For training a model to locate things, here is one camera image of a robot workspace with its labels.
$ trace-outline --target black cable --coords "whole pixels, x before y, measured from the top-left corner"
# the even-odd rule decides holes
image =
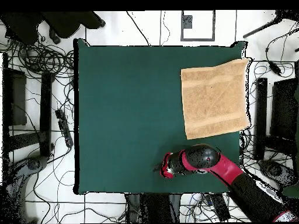
[[[55,160],[57,160],[57,159],[59,159],[59,158],[64,157],[65,155],[69,154],[71,150],[72,150],[72,148],[68,149],[68,151],[67,151],[64,155],[61,155],[61,156],[59,156],[58,158],[55,158],[55,159],[53,159],[53,160],[47,162],[47,164],[49,164],[49,163],[51,163],[51,162],[53,162],[53,161],[55,161]]]
[[[142,31],[139,29],[139,27],[137,26],[135,20],[132,18],[132,16],[126,11],[127,15],[131,18],[131,20],[134,22],[136,28],[138,29],[138,31],[142,34],[143,38],[145,38],[144,34],[142,33]],[[147,38],[145,38],[145,40],[147,41],[147,45],[150,46],[150,43],[148,42]]]
[[[165,22],[164,22],[164,19],[165,19],[165,14],[166,14],[166,11],[164,11],[164,17],[163,17],[163,25],[164,25],[164,27],[166,27],[166,25],[165,25]],[[163,45],[165,42],[167,42],[167,41],[168,41],[168,39],[169,39],[169,36],[171,35],[171,32],[169,31],[168,27],[166,27],[166,28],[167,28],[167,30],[168,30],[168,37],[167,37],[167,40],[166,40],[166,41],[164,41],[164,42],[162,43],[162,45]]]
[[[83,212],[83,211],[87,211],[87,210],[90,210],[90,211],[94,212],[95,214],[97,214],[97,215],[99,215],[99,216],[101,216],[101,217],[104,217],[104,218],[108,219],[108,220],[111,221],[111,222],[114,222],[114,223],[122,223],[122,222],[123,222],[123,221],[122,221],[122,222],[118,222],[117,219],[116,219],[115,217],[108,217],[108,216],[102,215],[101,213],[96,212],[96,211],[95,211],[94,209],[92,209],[92,208],[86,208],[86,209],[83,209],[83,210],[78,211],[78,212],[75,212],[75,213],[68,213],[68,214],[65,214],[65,215],[61,218],[61,220],[59,221],[59,224],[61,224],[62,220],[63,220],[66,216],[68,216],[68,215],[76,215],[76,214],[79,214],[79,213],[81,213],[81,212]]]
[[[44,219],[46,218],[46,216],[48,215],[48,213],[49,213],[49,211],[50,211],[50,209],[51,209],[51,205],[49,204],[49,202],[47,202],[46,200],[44,200],[43,198],[41,198],[40,196],[38,196],[38,195],[36,194],[36,192],[35,192],[35,188],[36,188],[36,184],[37,184],[37,181],[38,181],[38,180],[39,180],[39,172],[37,173],[36,181],[35,181],[35,184],[34,184],[34,186],[33,186],[33,192],[34,192],[34,194],[35,194],[35,196],[36,196],[37,198],[39,198],[39,199],[42,200],[43,202],[47,203],[47,205],[49,206],[49,209],[48,209],[47,213],[45,214],[44,218],[43,218],[43,219],[41,220],[41,222],[40,222],[40,224],[43,224]]]
[[[170,200],[169,200],[169,204],[171,205],[172,213],[173,213],[173,216],[175,217],[175,222],[176,222],[176,223],[179,223],[180,221],[179,221],[179,219],[178,219],[178,216],[175,214],[175,209],[174,209],[172,203],[170,202]]]
[[[299,28],[292,30],[292,28],[293,28],[296,24],[297,24],[297,22],[294,23],[294,25],[291,27],[291,29],[290,29],[290,31],[289,31],[288,33],[286,33],[286,34],[284,34],[284,35],[281,35],[281,36],[279,36],[279,37],[274,38],[273,40],[271,40],[271,41],[269,42],[269,44],[267,45],[266,50],[265,50],[265,52],[266,52],[266,59],[267,59],[267,61],[268,61],[268,63],[269,63],[270,69],[271,69],[275,74],[277,74],[278,76],[281,76],[282,78],[288,78],[288,77],[291,76],[291,75],[293,74],[293,72],[294,72],[294,67],[293,67],[293,65],[292,65],[291,63],[288,63],[288,62],[282,63],[281,61],[282,61],[282,58],[283,58],[284,45],[285,45],[285,43],[286,43],[287,37],[288,37],[289,35],[291,35],[291,34],[297,32],[297,31],[299,31]],[[271,45],[271,43],[274,42],[274,41],[276,41],[276,40],[278,40],[278,39],[280,39],[280,38],[282,38],[282,37],[284,37],[284,36],[287,36],[287,37],[286,37],[286,39],[285,39],[285,41],[284,41],[284,44],[283,44],[283,52],[282,52],[282,54],[281,54],[280,65],[283,66],[283,67],[284,67],[284,64],[290,64],[290,65],[291,65],[291,67],[292,67],[292,73],[291,73],[291,75],[289,75],[289,76],[282,76],[282,75],[281,75],[281,69],[279,68],[279,66],[278,66],[277,64],[275,64],[274,62],[269,61],[269,58],[268,58],[269,46]]]

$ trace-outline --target grout line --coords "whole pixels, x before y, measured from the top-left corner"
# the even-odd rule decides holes
[[[236,10],[236,23],[235,23],[235,42],[237,41],[237,10]]]
[[[15,131],[35,131],[33,129],[14,129]]]
[[[85,219],[86,219],[86,203],[85,203],[85,194],[84,194],[84,224],[85,224]]]
[[[253,60],[253,62],[268,62],[268,60]],[[274,61],[274,60],[269,60],[269,62],[297,62],[297,61]]]
[[[25,202],[34,202],[34,203],[38,203],[38,202],[43,202],[44,201],[35,201],[35,200],[25,200]],[[49,203],[51,204],[126,204],[125,202],[64,202],[64,201],[61,201],[61,202],[54,202],[54,201],[48,201]]]
[[[162,11],[160,11],[160,38],[159,38],[159,46],[161,46],[161,35],[162,35]]]
[[[13,129],[13,126],[12,126],[12,136],[15,135],[15,130]],[[12,164],[15,164],[15,150],[12,151]]]

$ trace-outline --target metal frame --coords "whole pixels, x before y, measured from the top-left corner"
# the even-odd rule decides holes
[[[9,152],[21,149],[40,142],[40,155],[50,157],[51,154],[51,100],[52,83],[55,76],[52,73],[43,73],[41,75],[41,99],[40,99],[40,131],[30,134],[9,135],[9,121],[11,119],[11,98],[10,85],[12,73],[16,70],[8,68],[8,55],[3,54],[3,81],[2,81],[2,103],[3,103],[3,181],[9,176]]]

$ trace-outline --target plug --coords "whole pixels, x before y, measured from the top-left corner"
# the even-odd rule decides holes
[[[268,61],[269,63],[269,68],[278,76],[280,76],[281,74],[281,69],[278,67],[277,64],[275,64],[274,62]]]

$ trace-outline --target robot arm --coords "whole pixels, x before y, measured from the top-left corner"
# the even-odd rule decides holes
[[[252,177],[207,144],[167,153],[160,174],[172,178],[190,171],[208,172],[219,178],[228,187],[232,200],[252,222],[299,221],[283,204],[262,191]]]

